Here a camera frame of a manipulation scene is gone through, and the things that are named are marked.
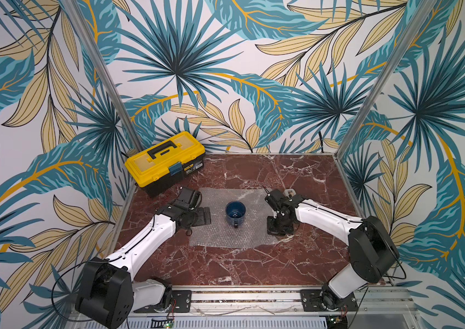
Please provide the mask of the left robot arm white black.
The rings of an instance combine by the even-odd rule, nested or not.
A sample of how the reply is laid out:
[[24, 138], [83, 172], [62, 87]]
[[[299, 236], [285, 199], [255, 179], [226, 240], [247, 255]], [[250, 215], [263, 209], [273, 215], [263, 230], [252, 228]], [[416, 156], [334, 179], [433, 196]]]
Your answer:
[[166, 205], [147, 226], [105, 259], [94, 258], [82, 270], [75, 310], [106, 328], [118, 328], [131, 312], [160, 304], [168, 284], [135, 276], [153, 253], [179, 230], [211, 224], [209, 207]]

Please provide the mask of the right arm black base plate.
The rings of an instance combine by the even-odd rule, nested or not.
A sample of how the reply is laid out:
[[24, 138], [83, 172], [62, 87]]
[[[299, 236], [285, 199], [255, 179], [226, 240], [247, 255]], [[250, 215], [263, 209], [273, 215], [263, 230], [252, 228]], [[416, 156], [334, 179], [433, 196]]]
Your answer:
[[323, 289], [302, 289], [299, 291], [299, 295], [305, 312], [346, 312], [356, 311], [358, 308], [353, 293], [345, 298], [340, 298]]

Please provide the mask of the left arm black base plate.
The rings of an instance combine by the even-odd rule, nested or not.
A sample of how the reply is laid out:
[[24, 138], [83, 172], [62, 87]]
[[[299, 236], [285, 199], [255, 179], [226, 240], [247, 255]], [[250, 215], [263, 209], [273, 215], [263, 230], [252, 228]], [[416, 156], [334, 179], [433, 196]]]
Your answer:
[[137, 308], [136, 314], [160, 314], [167, 312], [189, 313], [191, 310], [192, 291], [174, 290], [164, 293], [161, 301], [155, 305]]

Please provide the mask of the clear bubble wrap sheet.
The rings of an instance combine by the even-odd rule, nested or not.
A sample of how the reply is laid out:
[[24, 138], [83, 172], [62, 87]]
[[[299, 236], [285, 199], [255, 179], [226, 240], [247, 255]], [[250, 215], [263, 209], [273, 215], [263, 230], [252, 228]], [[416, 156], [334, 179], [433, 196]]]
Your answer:
[[[273, 215], [267, 205], [264, 189], [214, 189], [202, 188], [202, 206], [210, 208], [211, 224], [193, 229], [190, 245], [250, 249], [260, 245], [274, 245], [278, 239], [267, 233], [267, 218]], [[238, 226], [227, 218], [226, 207], [240, 202], [246, 207]]]

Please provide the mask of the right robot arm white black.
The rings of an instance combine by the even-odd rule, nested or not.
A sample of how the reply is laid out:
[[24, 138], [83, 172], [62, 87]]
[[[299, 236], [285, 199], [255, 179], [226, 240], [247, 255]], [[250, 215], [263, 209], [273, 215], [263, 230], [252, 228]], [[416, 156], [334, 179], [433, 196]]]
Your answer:
[[313, 300], [321, 310], [339, 310], [355, 290], [379, 282], [400, 259], [392, 238], [376, 217], [346, 215], [301, 195], [286, 196], [276, 189], [266, 193], [265, 201], [273, 211], [273, 216], [267, 218], [268, 234], [291, 235], [296, 224], [304, 223], [346, 244], [349, 264]]

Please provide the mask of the dark blue mug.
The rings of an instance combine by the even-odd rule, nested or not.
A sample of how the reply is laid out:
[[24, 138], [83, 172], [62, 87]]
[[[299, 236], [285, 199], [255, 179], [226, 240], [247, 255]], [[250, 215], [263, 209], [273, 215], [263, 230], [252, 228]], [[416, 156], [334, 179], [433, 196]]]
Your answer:
[[246, 206], [240, 201], [229, 202], [225, 209], [226, 221], [234, 228], [238, 228], [245, 219]]

